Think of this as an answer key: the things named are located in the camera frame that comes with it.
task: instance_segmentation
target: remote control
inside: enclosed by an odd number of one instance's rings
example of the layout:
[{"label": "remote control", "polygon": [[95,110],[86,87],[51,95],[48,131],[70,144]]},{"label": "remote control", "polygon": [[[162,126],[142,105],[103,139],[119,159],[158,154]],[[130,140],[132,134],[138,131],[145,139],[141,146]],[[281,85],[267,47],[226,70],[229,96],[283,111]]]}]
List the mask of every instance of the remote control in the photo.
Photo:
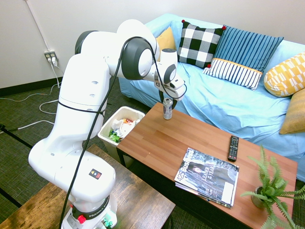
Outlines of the remote control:
[{"label": "remote control", "polygon": [[239,138],[236,136],[233,136],[233,135],[231,136],[229,155],[228,155],[229,161],[234,162],[237,159],[238,139]]}]

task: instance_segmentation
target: dark green carpet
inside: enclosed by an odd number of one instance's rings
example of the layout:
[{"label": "dark green carpet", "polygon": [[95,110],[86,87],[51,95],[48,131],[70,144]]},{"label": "dark green carpet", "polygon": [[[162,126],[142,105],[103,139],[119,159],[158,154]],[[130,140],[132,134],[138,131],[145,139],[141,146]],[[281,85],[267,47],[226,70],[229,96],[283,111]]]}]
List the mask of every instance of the dark green carpet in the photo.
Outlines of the dark green carpet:
[{"label": "dark green carpet", "polygon": [[[27,93],[6,96],[14,100],[22,100],[30,94],[45,93],[49,94],[51,88],[31,91]],[[53,88],[50,96],[34,95],[23,102],[13,102],[0,99],[0,123],[6,125],[8,129],[23,127],[39,120],[54,122],[55,115],[45,114],[39,110],[40,104],[58,99],[59,89]],[[129,106],[136,110],[147,113],[149,107],[133,99],[123,96],[120,92],[118,79],[109,95],[104,122],[112,116],[121,106]],[[47,112],[56,112],[57,103],[46,104],[42,109]],[[30,127],[14,131],[14,133],[31,145],[48,136],[52,125],[41,122]],[[89,146],[96,144],[107,152],[103,142],[95,137]],[[0,134],[0,187],[9,193],[21,204],[24,204],[35,195],[48,181],[41,178],[30,167],[28,163],[29,149],[7,134]],[[130,170],[135,174],[145,172],[139,162],[134,162]],[[303,182],[298,182],[297,187],[302,186]],[[10,216],[17,207],[0,195],[0,223]],[[293,219],[296,224],[305,226],[305,201],[295,200]],[[207,229],[209,228],[201,221],[192,217],[181,208],[176,207],[173,211],[175,229]]]}]

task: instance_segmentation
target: couch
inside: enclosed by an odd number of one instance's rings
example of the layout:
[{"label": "couch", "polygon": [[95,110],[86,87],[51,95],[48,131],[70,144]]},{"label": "couch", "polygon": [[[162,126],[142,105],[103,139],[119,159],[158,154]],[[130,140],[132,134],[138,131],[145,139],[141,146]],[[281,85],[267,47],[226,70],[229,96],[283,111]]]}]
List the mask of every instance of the couch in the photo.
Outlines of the couch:
[{"label": "couch", "polygon": [[[182,20],[203,28],[223,25],[164,14],[146,24],[155,37],[171,27],[175,47],[179,47]],[[305,51],[305,45],[283,40],[272,55],[264,74],[277,64]],[[263,145],[275,153],[298,162],[297,179],[305,182],[305,133],[279,134],[291,100],[276,97],[264,86],[264,74],[255,91],[226,80],[203,74],[203,69],[178,63],[178,74],[185,80],[188,91],[176,110],[216,126],[254,144]],[[121,92],[153,107],[160,102],[153,82],[119,79]]]}]

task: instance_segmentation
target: aluminum can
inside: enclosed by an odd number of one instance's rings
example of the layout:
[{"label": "aluminum can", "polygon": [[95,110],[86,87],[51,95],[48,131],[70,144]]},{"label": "aluminum can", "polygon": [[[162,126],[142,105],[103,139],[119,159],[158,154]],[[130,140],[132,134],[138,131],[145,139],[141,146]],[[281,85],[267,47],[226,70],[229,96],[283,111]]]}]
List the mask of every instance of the aluminum can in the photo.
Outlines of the aluminum can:
[{"label": "aluminum can", "polygon": [[173,115],[173,100],[171,98],[165,98],[163,100],[163,118],[169,120]]}]

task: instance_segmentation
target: white and blue striped pillow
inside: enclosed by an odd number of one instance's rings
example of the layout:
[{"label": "white and blue striped pillow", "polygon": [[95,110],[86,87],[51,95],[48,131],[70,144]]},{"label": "white and blue striped pillow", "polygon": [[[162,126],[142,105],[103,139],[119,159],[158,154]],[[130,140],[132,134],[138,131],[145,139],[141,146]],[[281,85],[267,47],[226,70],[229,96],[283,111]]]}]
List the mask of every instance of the white and blue striped pillow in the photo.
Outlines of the white and blue striped pillow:
[{"label": "white and blue striped pillow", "polygon": [[203,73],[256,90],[270,58],[283,37],[226,27],[210,68]]}]

